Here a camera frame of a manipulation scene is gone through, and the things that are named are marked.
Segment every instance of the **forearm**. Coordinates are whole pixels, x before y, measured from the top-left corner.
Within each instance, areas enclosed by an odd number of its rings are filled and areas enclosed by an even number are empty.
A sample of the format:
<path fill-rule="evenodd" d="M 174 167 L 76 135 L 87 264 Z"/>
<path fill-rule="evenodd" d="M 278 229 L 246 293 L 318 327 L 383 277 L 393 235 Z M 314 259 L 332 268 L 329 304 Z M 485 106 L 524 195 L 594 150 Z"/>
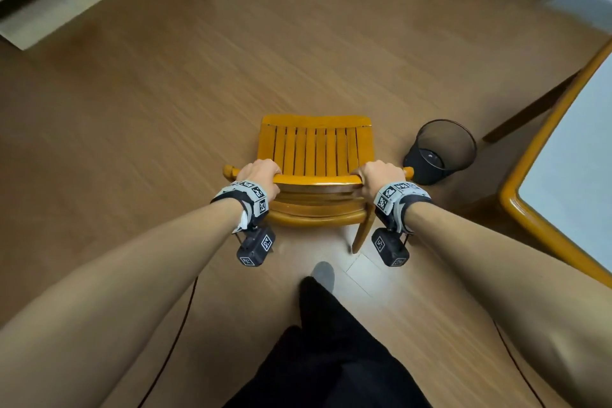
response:
<path fill-rule="evenodd" d="M 0 332 L 0 399 L 11 406 L 98 406 L 241 214 L 238 201 L 220 200 L 48 289 Z"/>
<path fill-rule="evenodd" d="M 431 203 L 404 222 L 459 276 L 525 358 L 570 401 L 608 406 L 612 290 L 564 263 Z"/>

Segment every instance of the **black cable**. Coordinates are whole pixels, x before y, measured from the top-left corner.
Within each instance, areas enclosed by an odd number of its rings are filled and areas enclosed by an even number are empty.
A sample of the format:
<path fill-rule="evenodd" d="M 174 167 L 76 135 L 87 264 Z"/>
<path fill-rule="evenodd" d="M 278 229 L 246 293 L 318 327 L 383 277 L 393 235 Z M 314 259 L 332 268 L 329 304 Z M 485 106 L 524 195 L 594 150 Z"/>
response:
<path fill-rule="evenodd" d="M 537 398 L 538 402 L 540 403 L 540 406 L 542 408 L 546 408 L 546 405 L 544 404 L 544 402 L 542 401 L 542 399 L 540 398 L 540 396 L 537 394 L 536 390 L 533 388 L 533 386 L 529 383 L 529 381 L 527 380 L 527 378 L 525 377 L 525 375 L 523 374 L 523 371 L 521 371 L 520 366 L 518 365 L 518 363 L 516 362 L 516 360 L 514 359 L 514 357 L 512 356 L 512 353 L 510 351 L 510 349 L 508 348 L 508 345 L 506 344 L 506 341 L 504 340 L 503 335 L 501 335 L 501 331 L 499 330 L 499 326 L 497 325 L 497 323 L 495 322 L 495 319 L 493 320 L 493 324 L 495 325 L 495 329 L 497 329 L 497 332 L 499 334 L 499 338 L 501 339 L 501 342 L 503 343 L 504 347 L 506 347 L 506 351 L 508 352 L 508 355 L 510 356 L 510 359 L 512 360 L 512 363 L 514 363 L 514 366 L 516 366 L 516 369 L 518 370 L 519 374 L 521 375 L 521 377 L 523 378 L 523 380 L 525 381 L 525 383 L 527 384 L 527 387 L 530 388 L 531 393 L 533 393 L 534 397 Z"/>
<path fill-rule="evenodd" d="M 162 365 L 161 369 L 157 373 L 157 376 L 155 376 L 155 379 L 153 380 L 153 383 L 150 385 L 149 390 L 147 390 L 147 393 L 144 394 L 144 397 L 142 397 L 142 400 L 138 404 L 138 408 L 142 408 L 142 405 L 144 405 L 144 402 L 147 401 L 147 398 L 149 398 L 149 395 L 151 394 L 151 392 L 155 388 L 155 385 L 157 384 L 157 381 L 159 381 L 159 378 L 161 377 L 162 373 L 164 372 L 164 369 L 166 369 L 166 365 L 170 361 L 170 357 L 172 356 L 172 352 L 174 351 L 174 347 L 176 347 L 176 342 L 179 341 L 180 333 L 183 331 L 183 327 L 185 327 L 185 322 L 187 321 L 187 316 L 189 315 L 189 310 L 191 309 L 191 303 L 193 302 L 193 295 L 195 294 L 195 286 L 197 285 L 197 283 L 198 283 L 198 276 L 196 276 L 195 281 L 193 282 L 192 294 L 189 297 L 189 303 L 187 304 L 187 309 L 185 310 L 185 316 L 183 316 L 183 322 L 180 323 L 179 331 L 177 332 L 176 337 L 174 338 L 174 342 L 172 342 L 172 346 L 170 347 L 170 351 L 168 352 L 168 355 L 166 356 L 164 364 Z"/>

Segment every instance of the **laminate flooring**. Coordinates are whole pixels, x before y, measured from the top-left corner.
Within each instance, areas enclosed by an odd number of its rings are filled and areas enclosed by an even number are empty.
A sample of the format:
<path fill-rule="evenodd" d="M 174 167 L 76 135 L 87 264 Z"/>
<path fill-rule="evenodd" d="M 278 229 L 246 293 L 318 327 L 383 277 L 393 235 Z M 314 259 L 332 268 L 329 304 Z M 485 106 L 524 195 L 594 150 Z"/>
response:
<path fill-rule="evenodd" d="M 76 266 L 207 203 L 267 113 L 369 116 L 401 162 L 433 118 L 479 138 L 581 68 L 607 36 L 539 0 L 104 0 L 19 52 L 0 44 L 0 323 Z M 443 196 L 443 188 L 434 188 Z M 356 226 L 277 228 L 257 269 L 228 239 L 200 275 L 147 408 L 217 407 L 297 322 L 320 260 L 336 295 L 436 408 L 537 407 L 486 312 L 413 242 L 402 268 Z M 104 404 L 134 407 L 189 291 Z M 565 403 L 519 359 L 550 407 Z"/>

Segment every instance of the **gray sock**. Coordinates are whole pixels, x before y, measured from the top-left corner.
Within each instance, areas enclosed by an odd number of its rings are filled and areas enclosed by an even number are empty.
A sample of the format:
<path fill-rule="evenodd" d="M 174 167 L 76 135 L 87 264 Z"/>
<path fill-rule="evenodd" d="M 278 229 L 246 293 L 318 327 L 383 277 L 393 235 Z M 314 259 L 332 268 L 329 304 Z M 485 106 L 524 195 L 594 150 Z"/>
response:
<path fill-rule="evenodd" d="M 310 273 L 317 282 L 322 285 L 330 294 L 333 293 L 333 283 L 335 275 L 333 273 L 333 266 L 326 261 L 318 262 L 315 265 L 315 269 Z"/>

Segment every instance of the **wooden chair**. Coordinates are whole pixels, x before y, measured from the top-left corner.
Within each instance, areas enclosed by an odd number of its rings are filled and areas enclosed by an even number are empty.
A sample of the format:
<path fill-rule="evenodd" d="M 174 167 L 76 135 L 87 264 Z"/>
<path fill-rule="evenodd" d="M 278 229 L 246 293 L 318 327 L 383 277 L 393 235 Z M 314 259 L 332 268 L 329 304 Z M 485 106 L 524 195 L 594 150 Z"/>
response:
<path fill-rule="evenodd" d="M 359 251 L 376 215 L 374 206 L 353 196 L 362 184 L 350 173 L 374 160 L 370 118 L 267 115 L 257 158 L 271 158 L 283 171 L 274 177 L 280 194 L 268 221 L 297 227 L 359 224 L 353 253 Z M 232 182 L 239 171 L 225 165 L 223 176 Z M 404 171 L 412 178 L 411 168 Z"/>

